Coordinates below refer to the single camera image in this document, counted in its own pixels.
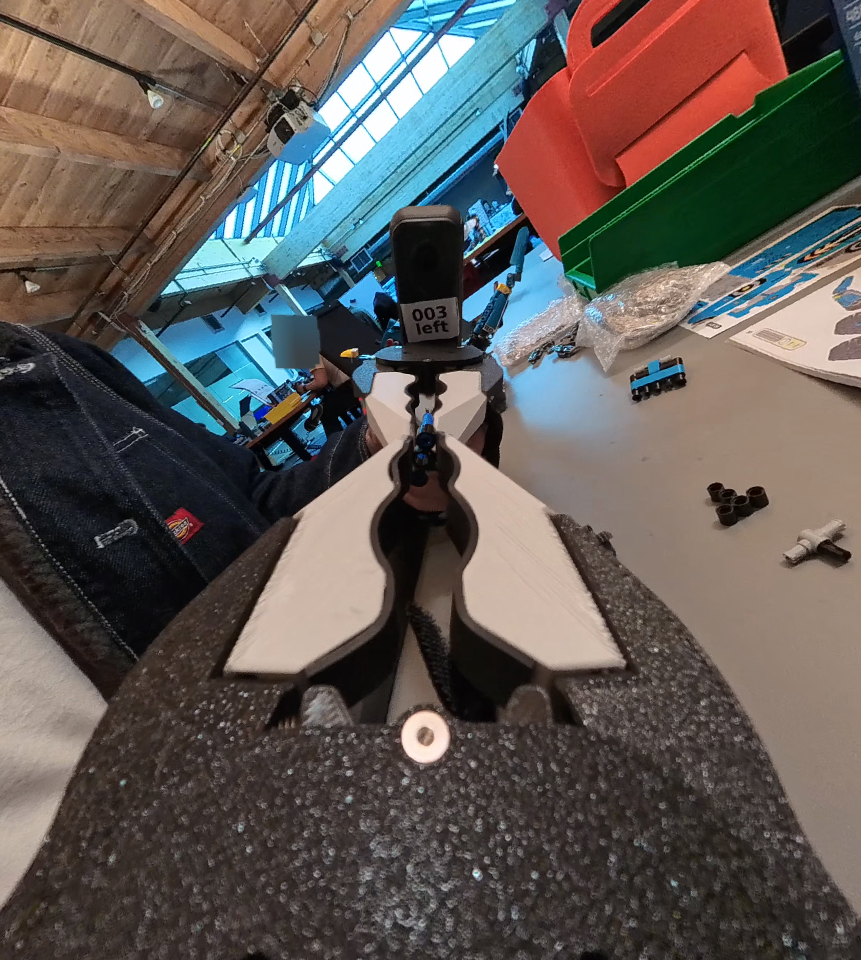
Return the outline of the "blue black beam assembly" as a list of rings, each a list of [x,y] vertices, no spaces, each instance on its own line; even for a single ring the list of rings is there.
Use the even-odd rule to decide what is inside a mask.
[[[651,361],[630,374],[630,399],[637,403],[686,385],[687,372],[683,358],[666,356]]]

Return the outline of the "large clear plastic bag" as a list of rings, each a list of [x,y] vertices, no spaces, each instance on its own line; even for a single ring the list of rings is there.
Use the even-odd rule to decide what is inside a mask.
[[[607,372],[618,354],[643,347],[676,326],[730,268],[725,261],[687,267],[672,262],[630,275],[590,299],[574,344],[590,350]]]

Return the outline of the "dark denim jacket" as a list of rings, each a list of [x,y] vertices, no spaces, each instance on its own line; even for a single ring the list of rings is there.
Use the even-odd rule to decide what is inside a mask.
[[[108,352],[0,321],[0,577],[103,697],[274,524],[262,474]]]

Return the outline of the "black connector cluster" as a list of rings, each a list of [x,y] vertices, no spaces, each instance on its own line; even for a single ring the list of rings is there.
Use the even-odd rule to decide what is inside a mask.
[[[713,507],[719,526],[728,528],[770,505],[770,497],[764,486],[749,486],[739,490],[714,482],[707,486],[706,493]]]

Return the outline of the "grey T-shaped connector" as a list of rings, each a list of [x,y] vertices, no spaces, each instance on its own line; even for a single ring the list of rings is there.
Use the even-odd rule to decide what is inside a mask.
[[[802,530],[797,534],[795,545],[784,551],[783,559],[792,567],[815,556],[846,564],[852,554],[841,546],[845,531],[846,523],[836,518],[818,528]]]

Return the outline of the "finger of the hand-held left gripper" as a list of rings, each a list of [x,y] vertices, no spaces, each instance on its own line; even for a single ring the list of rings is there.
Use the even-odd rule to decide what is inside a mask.
[[[466,442],[485,424],[487,396],[480,372],[444,372],[436,382],[436,438]]]
[[[380,443],[400,443],[416,436],[429,410],[429,394],[420,390],[414,376],[380,370],[364,398],[369,430]]]

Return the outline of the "blue yellow toy crane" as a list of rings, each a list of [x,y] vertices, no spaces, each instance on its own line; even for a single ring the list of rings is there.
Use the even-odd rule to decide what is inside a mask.
[[[503,324],[513,289],[522,278],[530,239],[530,229],[522,226],[516,235],[506,277],[503,281],[496,282],[495,291],[472,330],[468,346],[482,352],[489,350],[494,336]]]

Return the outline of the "white ceiling device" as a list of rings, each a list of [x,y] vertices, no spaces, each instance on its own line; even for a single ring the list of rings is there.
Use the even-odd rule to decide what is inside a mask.
[[[331,129],[301,87],[288,87],[272,102],[265,120],[264,149],[273,161],[311,162]]]

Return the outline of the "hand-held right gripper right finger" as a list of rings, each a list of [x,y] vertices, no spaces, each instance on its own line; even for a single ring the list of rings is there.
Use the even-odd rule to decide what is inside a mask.
[[[443,436],[466,520],[454,593],[472,637],[547,673],[623,670],[626,657],[550,508],[465,443]]]

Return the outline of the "small clear plastic bag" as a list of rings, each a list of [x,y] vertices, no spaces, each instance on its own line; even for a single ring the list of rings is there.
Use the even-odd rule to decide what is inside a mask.
[[[515,327],[502,327],[490,353],[506,369],[513,369],[530,363],[533,354],[542,356],[565,341],[574,342],[587,306],[589,300],[574,291],[560,295]]]

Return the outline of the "grey desk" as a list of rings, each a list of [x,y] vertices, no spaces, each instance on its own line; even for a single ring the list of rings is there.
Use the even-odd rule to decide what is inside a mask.
[[[630,375],[667,356],[687,385],[633,402]],[[678,328],[607,372],[581,351],[506,385],[502,470],[612,533],[702,644],[861,915],[861,390]],[[715,482],[763,486],[769,505],[724,528]],[[834,519],[848,562],[784,561],[799,532]]]

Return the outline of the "orange plastic carrier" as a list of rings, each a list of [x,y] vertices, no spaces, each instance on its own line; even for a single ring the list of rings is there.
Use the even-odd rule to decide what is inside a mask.
[[[770,2],[585,1],[496,166],[561,259],[564,234],[787,77]]]

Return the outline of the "white shirt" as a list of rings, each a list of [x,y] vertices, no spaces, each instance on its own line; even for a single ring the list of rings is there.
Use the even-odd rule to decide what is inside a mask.
[[[0,578],[0,910],[39,853],[105,710]]]

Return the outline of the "blue sticker sheet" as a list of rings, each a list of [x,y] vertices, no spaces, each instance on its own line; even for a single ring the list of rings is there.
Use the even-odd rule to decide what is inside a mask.
[[[824,282],[860,257],[861,203],[828,207],[738,262],[679,325],[712,338]]]

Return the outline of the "green plastic bin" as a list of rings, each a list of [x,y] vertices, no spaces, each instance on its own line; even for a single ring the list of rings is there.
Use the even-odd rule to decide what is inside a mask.
[[[559,238],[591,299],[642,271],[725,259],[861,176],[861,94],[842,51],[761,91]]]

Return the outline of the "instruction booklet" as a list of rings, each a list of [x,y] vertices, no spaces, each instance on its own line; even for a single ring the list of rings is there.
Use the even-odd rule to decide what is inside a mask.
[[[799,373],[861,389],[861,266],[731,338]]]

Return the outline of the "person's left forearm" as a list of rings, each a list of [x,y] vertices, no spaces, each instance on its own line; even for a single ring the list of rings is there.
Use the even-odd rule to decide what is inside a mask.
[[[365,415],[329,437],[308,462],[279,473],[264,473],[252,486],[250,500],[270,524],[296,516],[380,449]]]

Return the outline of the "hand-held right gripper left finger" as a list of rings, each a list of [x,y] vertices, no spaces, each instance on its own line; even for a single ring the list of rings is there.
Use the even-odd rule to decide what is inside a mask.
[[[227,676],[308,681],[375,640],[390,611],[378,522],[401,490],[390,441],[317,497],[295,526],[224,666]]]

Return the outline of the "person's left hand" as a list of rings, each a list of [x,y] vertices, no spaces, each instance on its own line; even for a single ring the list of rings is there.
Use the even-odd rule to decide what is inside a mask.
[[[423,486],[411,485],[402,498],[402,514],[410,522],[428,527],[446,525],[452,497],[441,482],[440,474],[427,474]]]

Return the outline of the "blue black pin connector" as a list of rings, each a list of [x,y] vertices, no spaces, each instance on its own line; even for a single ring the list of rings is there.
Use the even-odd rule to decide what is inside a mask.
[[[422,488],[431,475],[438,472],[438,432],[435,413],[431,409],[415,413],[416,433],[412,440],[410,484]]]

